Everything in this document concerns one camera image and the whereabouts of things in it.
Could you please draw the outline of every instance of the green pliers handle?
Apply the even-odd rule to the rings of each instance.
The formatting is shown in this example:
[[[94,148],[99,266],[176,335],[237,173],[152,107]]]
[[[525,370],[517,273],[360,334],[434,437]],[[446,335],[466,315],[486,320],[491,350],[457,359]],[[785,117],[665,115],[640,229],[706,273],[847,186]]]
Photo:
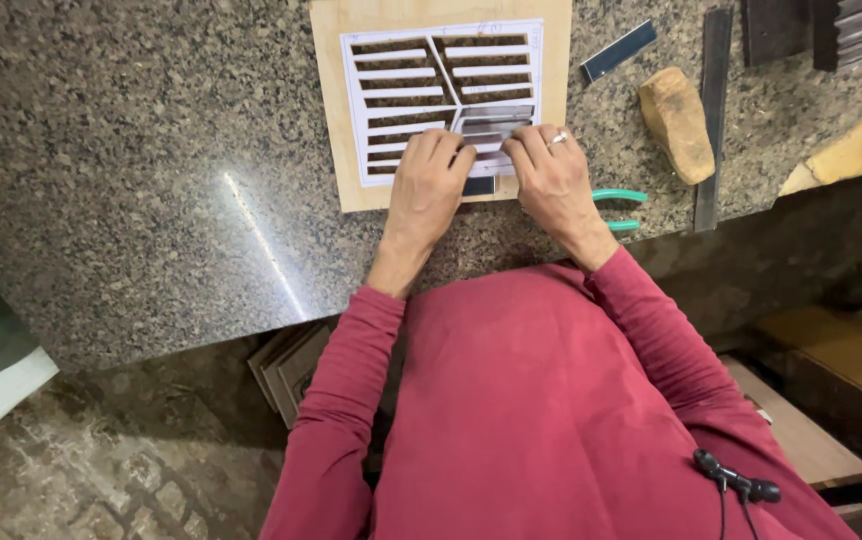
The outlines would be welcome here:
[[[600,201],[602,199],[625,199],[643,203],[648,200],[647,193],[641,191],[632,191],[630,189],[595,189],[591,192],[591,200]],[[637,220],[629,219],[627,221],[608,221],[607,228],[612,231],[630,231],[641,227],[641,223]]]

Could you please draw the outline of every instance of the granite countertop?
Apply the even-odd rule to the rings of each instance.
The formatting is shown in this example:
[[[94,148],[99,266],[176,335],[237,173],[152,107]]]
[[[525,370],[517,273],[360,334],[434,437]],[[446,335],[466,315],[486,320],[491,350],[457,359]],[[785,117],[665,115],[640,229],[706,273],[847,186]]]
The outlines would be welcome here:
[[[623,240],[681,231],[692,192],[637,87],[700,75],[709,0],[574,7],[567,118],[597,187],[651,200]],[[658,41],[588,85],[578,65],[644,19]],[[796,163],[862,117],[862,63],[745,69],[735,19],[723,218],[768,209]],[[0,1],[0,289],[64,369],[108,368],[347,304],[384,212],[341,214],[306,2]],[[464,205],[422,287],[561,253],[515,201]]]

